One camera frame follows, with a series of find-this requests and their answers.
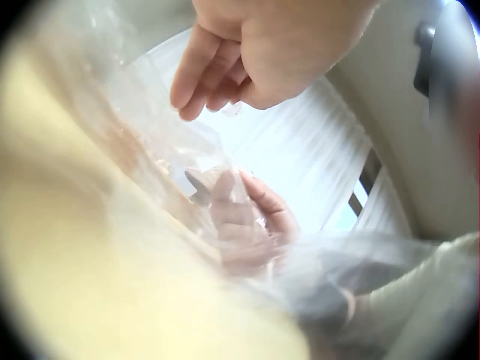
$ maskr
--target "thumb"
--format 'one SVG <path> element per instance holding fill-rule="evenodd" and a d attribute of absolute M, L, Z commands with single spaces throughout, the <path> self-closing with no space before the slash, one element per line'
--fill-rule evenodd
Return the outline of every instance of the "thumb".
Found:
<path fill-rule="evenodd" d="M 264 91 L 261 91 L 250 77 L 247 77 L 240 84 L 239 93 L 234 102 L 237 100 L 241 100 L 251 107 L 259 110 L 266 110 L 282 102 L 281 99 L 279 100 L 276 97 L 275 93 L 268 94 Z"/>
<path fill-rule="evenodd" d="M 258 205 L 265 216 L 287 210 L 287 206 L 280 195 L 270 189 L 263 181 L 250 177 L 244 171 L 240 171 L 240 176 L 248 196 Z"/>
<path fill-rule="evenodd" d="M 240 176 L 247 194 L 265 216 L 269 230 L 286 235 L 282 241 L 290 241 L 299 227 L 285 201 L 261 180 L 252 178 L 243 171 L 240 171 Z"/>

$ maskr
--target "fingers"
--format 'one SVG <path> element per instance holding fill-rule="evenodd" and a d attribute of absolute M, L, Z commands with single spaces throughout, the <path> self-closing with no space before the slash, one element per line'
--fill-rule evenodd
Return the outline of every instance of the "fingers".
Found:
<path fill-rule="evenodd" d="M 170 102 L 174 108 L 181 109 L 188 104 L 221 42 L 222 38 L 204 30 L 198 24 L 193 26 L 170 91 Z"/>
<path fill-rule="evenodd" d="M 232 98 L 238 97 L 239 85 L 247 78 L 247 72 L 241 59 L 238 59 L 228 71 L 224 80 L 216 91 L 210 96 L 206 107 L 211 111 L 223 108 Z"/>
<path fill-rule="evenodd" d="M 239 42 L 223 40 L 195 26 L 170 92 L 170 102 L 182 119 L 198 117 L 239 57 Z"/>
<path fill-rule="evenodd" d="M 243 101 L 255 109 L 266 110 L 280 104 L 285 99 L 278 98 L 275 91 L 268 93 L 261 91 L 250 78 L 246 78 L 239 88 L 238 97 L 232 99 L 232 103 L 238 100 Z"/>
<path fill-rule="evenodd" d="M 250 203 L 213 202 L 210 214 L 216 224 L 237 224 L 253 226 L 255 217 Z"/>
<path fill-rule="evenodd" d="M 235 186 L 235 175 L 232 171 L 224 171 L 218 177 L 212 188 L 210 196 L 212 202 L 227 202 L 230 200 L 230 194 Z"/>

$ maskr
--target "clear plastic bag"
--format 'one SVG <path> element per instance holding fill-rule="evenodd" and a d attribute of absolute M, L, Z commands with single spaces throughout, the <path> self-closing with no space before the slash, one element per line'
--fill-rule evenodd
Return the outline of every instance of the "clear plastic bag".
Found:
<path fill-rule="evenodd" d="M 115 5 L 51 5 L 4 65 L 1 254 L 34 348 L 69 359 L 329 359 L 366 342 L 368 356 L 388 353 L 374 331 L 364 340 L 369 321 L 345 329 L 356 299 L 418 272 L 436 245 L 269 230 L 215 135 L 169 108 L 148 56 L 126 63 L 135 32 Z M 241 219 L 235 241 L 220 234 L 231 219 L 218 220 L 218 204 Z M 403 328 L 422 298 L 386 323 Z"/>

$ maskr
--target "hand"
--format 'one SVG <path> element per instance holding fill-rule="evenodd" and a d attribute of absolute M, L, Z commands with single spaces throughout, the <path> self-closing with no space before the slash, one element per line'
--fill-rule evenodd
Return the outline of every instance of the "hand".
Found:
<path fill-rule="evenodd" d="M 239 204 L 230 200 L 235 176 L 225 171 L 212 189 L 210 212 L 218 238 L 225 244 L 221 248 L 223 268 L 230 275 L 254 276 L 281 256 L 299 228 L 279 195 L 244 172 L 240 172 L 240 177 L 252 201 Z M 255 221 L 259 215 L 265 217 L 265 228 Z"/>
<path fill-rule="evenodd" d="M 356 44 L 378 1 L 193 0 L 172 106 L 191 121 L 205 105 L 266 109 L 297 96 Z"/>

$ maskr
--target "yellow fabric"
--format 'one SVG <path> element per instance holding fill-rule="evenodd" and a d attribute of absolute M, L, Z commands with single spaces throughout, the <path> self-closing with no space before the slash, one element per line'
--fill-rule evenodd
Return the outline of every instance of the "yellow fabric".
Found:
<path fill-rule="evenodd" d="M 15 49 L 0 94 L 0 261 L 24 334 L 69 360 L 307 359 L 294 322 L 226 287 L 38 66 Z"/>

